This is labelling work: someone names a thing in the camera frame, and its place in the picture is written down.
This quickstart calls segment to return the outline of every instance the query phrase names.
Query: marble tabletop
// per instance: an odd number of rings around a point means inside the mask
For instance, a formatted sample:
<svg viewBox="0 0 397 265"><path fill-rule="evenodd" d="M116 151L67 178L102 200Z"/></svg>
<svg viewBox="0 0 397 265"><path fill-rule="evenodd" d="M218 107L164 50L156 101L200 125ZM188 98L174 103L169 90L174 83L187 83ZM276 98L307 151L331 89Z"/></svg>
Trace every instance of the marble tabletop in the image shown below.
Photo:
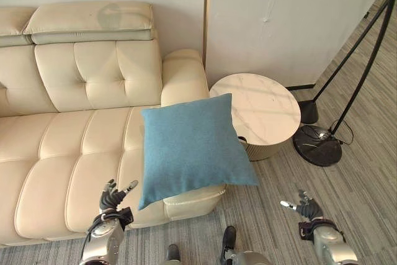
<svg viewBox="0 0 397 265"><path fill-rule="evenodd" d="M233 127L249 144L281 143L299 127L298 102L274 80L258 74L232 74L210 90L211 97L225 93L232 93Z"/></svg>

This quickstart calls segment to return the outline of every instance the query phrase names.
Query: sofa backrest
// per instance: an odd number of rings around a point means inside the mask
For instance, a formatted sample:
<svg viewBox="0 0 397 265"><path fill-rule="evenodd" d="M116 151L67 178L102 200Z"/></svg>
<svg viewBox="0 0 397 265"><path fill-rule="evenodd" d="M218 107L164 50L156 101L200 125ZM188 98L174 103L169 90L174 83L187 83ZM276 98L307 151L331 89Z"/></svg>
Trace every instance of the sofa backrest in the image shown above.
<svg viewBox="0 0 397 265"><path fill-rule="evenodd" d="M0 117L160 103L162 61L149 4L47 4L7 32L2 14ZM18 42L7 44L10 36Z"/></svg>

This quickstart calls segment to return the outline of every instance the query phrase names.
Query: round side table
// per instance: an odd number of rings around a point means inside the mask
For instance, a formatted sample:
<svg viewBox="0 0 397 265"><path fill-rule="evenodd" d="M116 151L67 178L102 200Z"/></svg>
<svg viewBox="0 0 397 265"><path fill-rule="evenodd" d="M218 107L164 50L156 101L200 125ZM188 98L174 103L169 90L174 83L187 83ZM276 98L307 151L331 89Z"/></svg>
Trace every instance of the round side table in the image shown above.
<svg viewBox="0 0 397 265"><path fill-rule="evenodd" d="M210 96L232 93L233 127L251 161L268 158L296 132L298 102L278 82L258 74L232 74L212 86Z"/></svg>

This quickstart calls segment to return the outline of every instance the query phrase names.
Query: baseboard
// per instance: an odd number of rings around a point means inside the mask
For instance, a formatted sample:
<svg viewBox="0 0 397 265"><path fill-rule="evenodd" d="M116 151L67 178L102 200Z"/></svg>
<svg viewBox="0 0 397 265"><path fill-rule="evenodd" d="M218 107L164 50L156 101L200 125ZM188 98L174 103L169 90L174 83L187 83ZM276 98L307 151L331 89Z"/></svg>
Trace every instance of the baseboard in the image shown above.
<svg viewBox="0 0 397 265"><path fill-rule="evenodd" d="M315 84L309 84L309 85L298 85L298 86L290 86L286 87L289 91L291 90L299 90L299 89L311 89L315 86Z"/></svg>

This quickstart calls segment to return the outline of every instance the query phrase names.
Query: sofa headrest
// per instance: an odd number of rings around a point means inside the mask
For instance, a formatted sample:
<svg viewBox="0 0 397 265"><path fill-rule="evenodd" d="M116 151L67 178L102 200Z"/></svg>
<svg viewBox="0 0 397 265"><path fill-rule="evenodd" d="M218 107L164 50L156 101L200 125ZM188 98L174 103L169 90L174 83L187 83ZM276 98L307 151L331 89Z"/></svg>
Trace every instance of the sofa headrest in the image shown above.
<svg viewBox="0 0 397 265"><path fill-rule="evenodd" d="M0 47L30 45L32 40L23 31L35 7L0 7Z"/></svg>
<svg viewBox="0 0 397 265"><path fill-rule="evenodd" d="M25 34L36 44L96 40L152 40L153 11L138 1L85 1L45 4L31 17Z"/></svg>

